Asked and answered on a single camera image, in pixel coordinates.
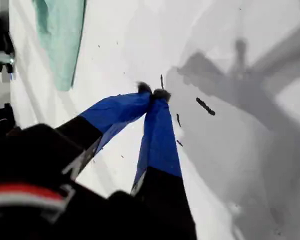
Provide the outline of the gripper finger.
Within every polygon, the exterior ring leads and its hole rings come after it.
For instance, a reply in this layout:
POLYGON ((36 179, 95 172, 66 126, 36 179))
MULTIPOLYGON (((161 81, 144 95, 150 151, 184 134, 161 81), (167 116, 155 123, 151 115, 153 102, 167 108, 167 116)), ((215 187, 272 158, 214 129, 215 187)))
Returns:
POLYGON ((106 97, 57 127, 59 133, 83 149, 62 173, 70 173, 75 179, 114 136, 146 113, 151 100, 150 86, 139 82, 137 92, 106 97))
POLYGON ((168 102, 156 89, 145 115, 132 194, 145 207, 156 239, 195 240, 196 225, 187 200, 168 102))

